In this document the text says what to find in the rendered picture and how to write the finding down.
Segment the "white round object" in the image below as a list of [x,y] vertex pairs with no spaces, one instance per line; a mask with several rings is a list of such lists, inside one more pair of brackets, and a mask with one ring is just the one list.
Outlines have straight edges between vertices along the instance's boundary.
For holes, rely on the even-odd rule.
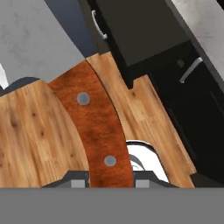
[[154,172],[159,180],[169,183],[165,168],[163,167],[155,149],[145,141],[126,141],[129,160],[135,172]]

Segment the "open black drawer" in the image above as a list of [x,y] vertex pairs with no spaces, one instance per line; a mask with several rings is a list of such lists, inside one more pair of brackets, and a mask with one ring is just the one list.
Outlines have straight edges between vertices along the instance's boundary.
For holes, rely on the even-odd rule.
[[[190,43],[165,0],[79,0],[87,27],[100,54],[110,52],[127,88],[134,79],[163,67]],[[91,11],[108,38],[95,28]]]

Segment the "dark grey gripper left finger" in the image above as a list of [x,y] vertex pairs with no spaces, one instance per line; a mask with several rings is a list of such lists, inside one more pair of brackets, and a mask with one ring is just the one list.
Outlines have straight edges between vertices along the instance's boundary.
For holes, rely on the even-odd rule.
[[45,185],[45,187],[89,188],[88,178],[89,174],[87,171],[68,171],[63,178],[53,181]]

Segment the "black cupboard door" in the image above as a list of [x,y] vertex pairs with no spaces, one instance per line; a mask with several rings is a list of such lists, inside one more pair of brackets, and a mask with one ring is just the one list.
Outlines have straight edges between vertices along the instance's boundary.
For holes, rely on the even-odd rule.
[[180,78],[200,54],[190,43],[149,77],[177,129],[197,172],[224,186],[224,92],[201,62]]

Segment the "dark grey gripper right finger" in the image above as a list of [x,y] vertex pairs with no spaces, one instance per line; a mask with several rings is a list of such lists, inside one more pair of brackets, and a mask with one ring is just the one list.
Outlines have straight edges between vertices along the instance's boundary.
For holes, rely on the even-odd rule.
[[134,171],[135,188],[176,188],[175,185],[160,180],[153,171]]

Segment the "knife with reddish wooden handle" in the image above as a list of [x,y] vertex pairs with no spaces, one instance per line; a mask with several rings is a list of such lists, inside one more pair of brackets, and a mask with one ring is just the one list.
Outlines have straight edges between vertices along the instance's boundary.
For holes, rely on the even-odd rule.
[[0,0],[0,187],[41,187],[71,171],[131,187],[113,102],[45,0]]

